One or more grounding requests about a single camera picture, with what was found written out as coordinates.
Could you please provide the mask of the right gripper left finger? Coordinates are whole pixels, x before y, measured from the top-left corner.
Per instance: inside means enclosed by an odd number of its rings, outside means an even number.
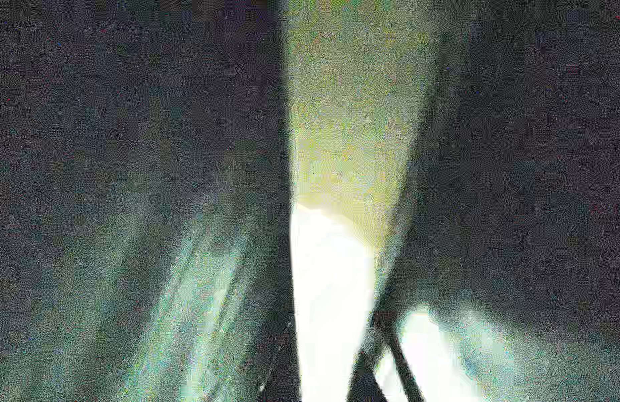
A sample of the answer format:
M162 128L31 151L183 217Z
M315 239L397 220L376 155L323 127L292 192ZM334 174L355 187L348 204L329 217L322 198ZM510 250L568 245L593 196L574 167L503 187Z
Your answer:
M276 281L253 343L251 401L299 401L300 375L293 288Z

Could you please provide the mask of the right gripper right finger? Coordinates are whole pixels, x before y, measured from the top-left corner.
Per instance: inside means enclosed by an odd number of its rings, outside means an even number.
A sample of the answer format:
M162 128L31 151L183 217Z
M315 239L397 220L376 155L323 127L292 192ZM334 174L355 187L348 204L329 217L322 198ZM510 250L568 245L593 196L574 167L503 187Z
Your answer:
M393 311L373 312L361 349L355 359L347 401L390 401L375 377L375 370L385 352L390 352L391 363L399 376L407 400L423 401L422 392L400 346L395 326L397 321L398 315Z

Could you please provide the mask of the grey zippered laptop bag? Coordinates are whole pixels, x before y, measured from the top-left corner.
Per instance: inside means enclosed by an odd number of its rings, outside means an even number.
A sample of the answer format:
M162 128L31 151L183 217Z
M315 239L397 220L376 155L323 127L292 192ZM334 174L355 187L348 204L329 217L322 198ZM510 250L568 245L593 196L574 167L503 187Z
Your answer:
M0 401L620 401L620 1L0 1Z

